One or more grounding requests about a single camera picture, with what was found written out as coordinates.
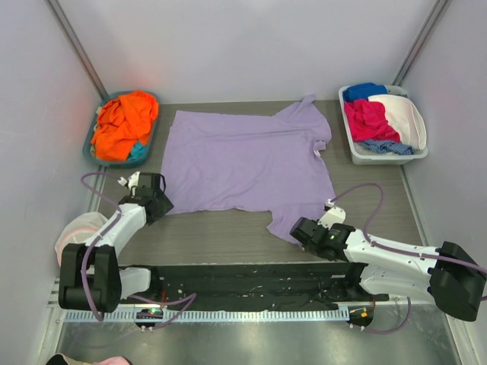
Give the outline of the lavender t-shirt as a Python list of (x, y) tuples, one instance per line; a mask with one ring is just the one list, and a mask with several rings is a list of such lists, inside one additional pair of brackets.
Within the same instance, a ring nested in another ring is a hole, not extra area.
[(268, 211), (268, 231), (295, 243), (296, 222), (320, 219), (336, 195), (320, 155), (332, 132), (314, 101), (273, 116), (177, 111), (161, 164), (171, 214)]

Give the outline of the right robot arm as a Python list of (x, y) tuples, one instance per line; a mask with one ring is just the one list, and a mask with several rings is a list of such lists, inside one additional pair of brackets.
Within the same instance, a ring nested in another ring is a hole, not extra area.
[(347, 297), (386, 294), (433, 303), (442, 312), (465, 322), (477, 319), (486, 285), (486, 269), (459, 245), (412, 246), (335, 223), (324, 227), (300, 218), (291, 236), (309, 253), (329, 261), (361, 266), (361, 274), (344, 280)]

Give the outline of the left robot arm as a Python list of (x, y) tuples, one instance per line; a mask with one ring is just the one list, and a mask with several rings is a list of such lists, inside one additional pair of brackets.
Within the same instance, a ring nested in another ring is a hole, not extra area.
[(91, 311), (99, 321), (132, 295), (154, 303), (162, 293), (156, 268), (120, 267), (118, 256), (138, 231), (173, 209), (166, 180), (160, 173), (136, 172), (118, 182), (129, 193), (116, 204), (113, 216), (85, 243), (69, 243), (62, 250), (59, 306)]

